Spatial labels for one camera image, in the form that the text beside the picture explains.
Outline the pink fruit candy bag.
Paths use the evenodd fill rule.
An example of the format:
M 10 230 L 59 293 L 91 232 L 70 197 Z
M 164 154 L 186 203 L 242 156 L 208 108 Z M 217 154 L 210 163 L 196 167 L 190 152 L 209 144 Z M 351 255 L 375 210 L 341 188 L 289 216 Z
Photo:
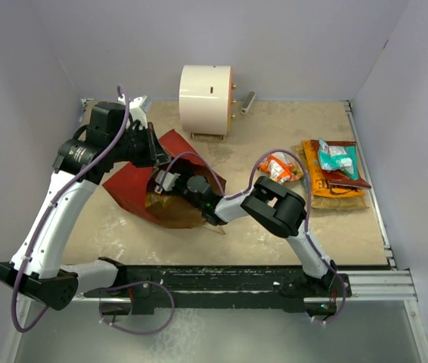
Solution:
M 158 194 L 155 191 L 148 191 L 146 193 L 144 206 L 146 209 L 151 208 L 155 204 L 159 204 L 162 208 L 166 209 L 172 202 L 172 196 L 168 194 Z

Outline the red paper bag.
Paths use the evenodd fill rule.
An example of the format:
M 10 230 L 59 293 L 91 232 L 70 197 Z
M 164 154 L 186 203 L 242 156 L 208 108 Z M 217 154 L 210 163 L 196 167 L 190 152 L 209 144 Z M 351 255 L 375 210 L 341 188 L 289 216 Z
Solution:
M 188 141 L 173 129 L 160 137 L 160 144 L 172 159 L 186 151 L 198 154 Z M 212 173 L 198 157 L 184 155 L 176 161 L 169 171 L 180 173 L 181 176 L 186 177 L 192 175 L 205 176 L 214 191 L 220 194 L 220 188 Z M 166 209 L 159 204 L 148 209 L 145 208 L 146 193 L 154 191 L 154 178 L 157 173 L 154 172 L 153 167 L 138 168 L 127 163 L 103 183 L 103 187 L 124 210 L 164 228 L 182 229 L 201 226 L 205 222 L 201 212 L 177 195 L 170 194 L 172 202 Z

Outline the small orange red snack bag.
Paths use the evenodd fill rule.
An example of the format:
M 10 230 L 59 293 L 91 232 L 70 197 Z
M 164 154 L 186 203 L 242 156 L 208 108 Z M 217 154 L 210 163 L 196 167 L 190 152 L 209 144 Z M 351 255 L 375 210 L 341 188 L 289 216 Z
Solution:
M 271 153 L 264 157 L 257 165 L 260 172 L 278 184 L 300 180 L 304 173 L 298 163 L 292 162 L 286 154 L 281 152 Z

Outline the orange kettle chips bag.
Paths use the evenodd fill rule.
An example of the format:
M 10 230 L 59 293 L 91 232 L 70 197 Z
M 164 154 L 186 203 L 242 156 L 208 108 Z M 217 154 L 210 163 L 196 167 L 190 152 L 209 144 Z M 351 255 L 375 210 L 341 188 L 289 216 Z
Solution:
M 318 161 L 317 140 L 302 141 L 302 149 L 310 178 L 312 195 L 327 198 L 362 197 L 364 190 L 371 186 L 358 174 L 353 180 L 341 171 L 328 172 L 323 170 Z

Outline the teal white snack bag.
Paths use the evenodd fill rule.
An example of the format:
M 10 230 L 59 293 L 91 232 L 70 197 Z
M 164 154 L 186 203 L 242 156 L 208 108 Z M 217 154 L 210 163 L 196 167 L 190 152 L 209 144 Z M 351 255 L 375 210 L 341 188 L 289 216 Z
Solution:
M 331 145 L 321 138 L 318 140 L 318 144 L 318 161 L 323 170 L 341 171 L 353 180 L 358 179 L 355 145 Z

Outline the red doritos bag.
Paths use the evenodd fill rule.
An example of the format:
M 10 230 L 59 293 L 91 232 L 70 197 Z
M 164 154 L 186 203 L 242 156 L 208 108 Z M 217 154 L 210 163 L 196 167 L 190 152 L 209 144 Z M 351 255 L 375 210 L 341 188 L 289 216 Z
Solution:
M 311 140 L 315 159 L 321 173 L 330 185 L 371 189 L 358 171 L 356 143 L 354 141 Z

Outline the tan snack bag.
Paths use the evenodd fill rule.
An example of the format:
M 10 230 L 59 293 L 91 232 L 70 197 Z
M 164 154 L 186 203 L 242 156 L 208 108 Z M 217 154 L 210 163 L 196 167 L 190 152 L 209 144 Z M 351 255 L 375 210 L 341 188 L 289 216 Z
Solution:
M 315 152 L 309 147 L 309 158 L 305 156 L 304 147 L 308 141 L 292 146 L 292 151 L 301 159 L 309 172 L 312 187 L 311 206 L 315 209 L 355 210 L 366 209 L 364 192 L 359 189 L 346 187 L 331 187 L 321 173 L 321 168 L 315 165 Z

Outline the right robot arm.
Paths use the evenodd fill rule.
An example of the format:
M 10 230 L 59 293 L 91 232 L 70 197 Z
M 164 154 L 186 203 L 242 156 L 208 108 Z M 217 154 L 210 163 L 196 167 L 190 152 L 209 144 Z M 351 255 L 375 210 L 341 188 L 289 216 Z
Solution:
M 335 287 L 336 265 L 309 229 L 305 200 L 296 192 L 261 176 L 247 192 L 229 199 L 217 194 L 200 175 L 179 178 L 173 191 L 213 226 L 246 216 L 255 219 L 265 230 L 288 242 L 302 263 L 313 294 L 325 296 Z

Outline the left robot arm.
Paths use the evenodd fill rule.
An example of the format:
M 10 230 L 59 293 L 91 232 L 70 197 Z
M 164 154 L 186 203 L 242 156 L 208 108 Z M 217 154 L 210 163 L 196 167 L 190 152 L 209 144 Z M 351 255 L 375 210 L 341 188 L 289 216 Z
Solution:
M 140 169 L 170 163 L 147 121 L 147 97 L 126 102 L 102 101 L 89 122 L 58 149 L 48 193 L 20 249 L 0 262 L 0 281 L 47 307 L 60 311 L 78 293 L 103 289 L 125 293 L 127 277 L 119 263 L 101 258 L 82 265 L 62 265 L 64 249 L 84 205 L 115 163 Z

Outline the white cylinder appliance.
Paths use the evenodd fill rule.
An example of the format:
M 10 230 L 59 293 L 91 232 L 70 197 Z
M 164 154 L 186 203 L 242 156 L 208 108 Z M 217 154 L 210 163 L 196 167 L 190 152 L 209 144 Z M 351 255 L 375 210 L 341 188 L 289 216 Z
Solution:
M 211 135 L 224 141 L 234 118 L 235 88 L 231 66 L 185 65 L 178 91 L 182 130 L 191 138 Z

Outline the small grey white device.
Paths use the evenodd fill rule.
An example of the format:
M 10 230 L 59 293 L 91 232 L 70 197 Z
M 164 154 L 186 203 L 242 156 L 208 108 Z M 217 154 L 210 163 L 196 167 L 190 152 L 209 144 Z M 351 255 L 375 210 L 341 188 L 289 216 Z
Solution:
M 240 112 L 242 114 L 247 114 L 249 112 L 250 108 L 253 105 L 253 102 L 255 101 L 255 98 L 256 98 L 255 92 L 251 91 L 247 94 L 243 103 L 240 106 Z

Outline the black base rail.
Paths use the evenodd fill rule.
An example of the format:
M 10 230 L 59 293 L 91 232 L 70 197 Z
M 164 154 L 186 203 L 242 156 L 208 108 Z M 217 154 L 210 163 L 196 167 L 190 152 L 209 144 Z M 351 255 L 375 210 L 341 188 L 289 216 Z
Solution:
M 133 315 L 155 309 L 279 309 L 334 315 L 352 295 L 346 274 L 318 280 L 296 265 L 125 265 L 110 290 L 86 293 Z

